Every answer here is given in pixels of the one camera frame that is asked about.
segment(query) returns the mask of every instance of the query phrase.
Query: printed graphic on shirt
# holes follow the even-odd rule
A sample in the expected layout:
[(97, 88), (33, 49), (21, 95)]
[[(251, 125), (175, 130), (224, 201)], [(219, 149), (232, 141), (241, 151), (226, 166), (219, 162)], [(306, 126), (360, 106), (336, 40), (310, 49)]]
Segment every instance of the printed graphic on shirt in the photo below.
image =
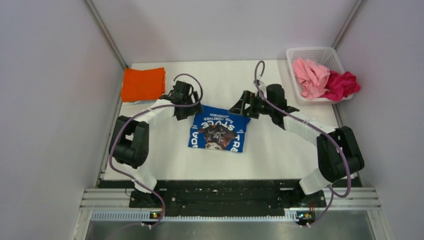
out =
[(250, 118), (228, 110), (203, 105), (203, 113), (194, 117), (189, 147), (242, 152)]

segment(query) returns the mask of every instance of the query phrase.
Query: white enclosure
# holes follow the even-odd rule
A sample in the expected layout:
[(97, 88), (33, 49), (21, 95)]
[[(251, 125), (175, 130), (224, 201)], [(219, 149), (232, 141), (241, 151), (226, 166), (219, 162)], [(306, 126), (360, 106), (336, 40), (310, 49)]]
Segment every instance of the white enclosure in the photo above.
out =
[[(336, 125), (340, 119), (330, 105), (298, 106), (290, 85), (286, 50), (318, 46), (336, 47), (344, 69), (362, 86), (337, 107), (361, 147), (361, 179), (366, 187), (376, 188), (388, 218), (390, 227), (381, 228), (387, 227), (388, 233), (391, 228), (396, 239), (421, 239), (424, 2), (365, 2), (0, 1), (0, 239), (69, 239), (84, 189), (92, 188), (99, 175), (125, 179), (102, 166), (120, 107), (123, 65), (165, 67), (167, 91), (176, 74), (195, 74), (209, 89), (204, 104), (228, 108), (243, 90), (253, 90), (255, 62), (268, 60), (264, 80), (282, 84), (289, 105)], [(230, 85), (223, 96), (233, 99), (214, 102), (211, 94), (222, 82)], [(188, 131), (191, 121), (169, 126), (178, 124)], [(316, 167), (311, 165), (316, 158), (313, 147), (289, 153), (304, 161), (291, 163), (286, 157), (275, 165), (257, 164), (255, 159), (281, 157), (290, 144), (300, 141), (273, 132), (269, 119), (255, 123), (248, 128), (252, 138), (245, 142), (248, 157), (234, 157), (217, 177), (211, 172), (196, 175), (189, 168), (166, 173), (160, 172), (160, 164), (151, 167), (161, 179), (289, 179), (303, 177), (303, 172), (286, 168), (290, 165), (307, 172)], [(157, 131), (152, 145), (155, 139), (167, 137)], [(273, 150), (274, 139), (284, 147)], [(254, 146), (260, 149), (257, 156), (250, 150)], [(152, 149), (152, 156), (167, 158), (171, 168), (181, 167), (172, 166), (174, 154), (160, 152), (158, 145)], [(188, 152), (175, 154), (184, 160)], [(243, 160), (250, 175), (230, 171), (240, 169), (237, 161)], [(193, 167), (190, 161), (182, 164)], [(208, 169), (220, 170), (216, 165)]]

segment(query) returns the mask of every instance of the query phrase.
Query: magenta cloth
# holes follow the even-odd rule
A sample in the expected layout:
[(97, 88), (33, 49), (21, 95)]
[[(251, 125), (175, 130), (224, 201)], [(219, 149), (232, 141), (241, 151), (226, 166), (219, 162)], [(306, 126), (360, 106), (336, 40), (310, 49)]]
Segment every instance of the magenta cloth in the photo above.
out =
[(327, 91), (325, 87), (330, 76), (330, 70), (327, 67), (309, 59), (298, 58), (294, 60), (292, 68), (297, 81), (302, 85), (302, 97), (316, 99)]
[(361, 86), (357, 83), (357, 77), (349, 71), (343, 74), (336, 71), (330, 71), (330, 77), (325, 87), (329, 89), (329, 91), (324, 93), (321, 97), (328, 98), (335, 102), (341, 101), (343, 97), (346, 98), (361, 90)]

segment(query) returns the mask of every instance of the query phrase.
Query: white plastic basket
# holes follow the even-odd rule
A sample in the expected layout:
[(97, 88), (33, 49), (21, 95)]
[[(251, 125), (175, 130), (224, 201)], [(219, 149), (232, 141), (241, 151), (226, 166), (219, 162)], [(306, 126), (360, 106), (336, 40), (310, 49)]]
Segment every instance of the white plastic basket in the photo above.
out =
[[(287, 49), (285, 52), (287, 55), (288, 67), (290, 68), (291, 74), (291, 83), (293, 85), (294, 95), (299, 104), (335, 104), (335, 101), (332, 101), (325, 97), (318, 97), (315, 99), (307, 99), (302, 96), (302, 86), (298, 83), (298, 80), (295, 77), (293, 72), (292, 64), (298, 59), (302, 58), (304, 60), (310, 59), (315, 61), (315, 63), (324, 65), (327, 68), (344, 74), (345, 70), (343, 69), (342, 63), (340, 62), (339, 56), (337, 56), (336, 50), (332, 47), (327, 46), (315, 46), (315, 47), (292, 47)], [(343, 97), (343, 100), (348, 100), (353, 97), (353, 94), (348, 97)]]

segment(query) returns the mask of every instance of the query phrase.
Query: orange cloth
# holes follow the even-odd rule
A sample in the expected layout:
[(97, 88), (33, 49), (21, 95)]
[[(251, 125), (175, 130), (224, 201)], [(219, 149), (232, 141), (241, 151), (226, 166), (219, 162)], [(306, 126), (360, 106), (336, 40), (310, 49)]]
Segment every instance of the orange cloth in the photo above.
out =
[(126, 68), (120, 97), (122, 102), (157, 100), (165, 93), (165, 68), (135, 70)]

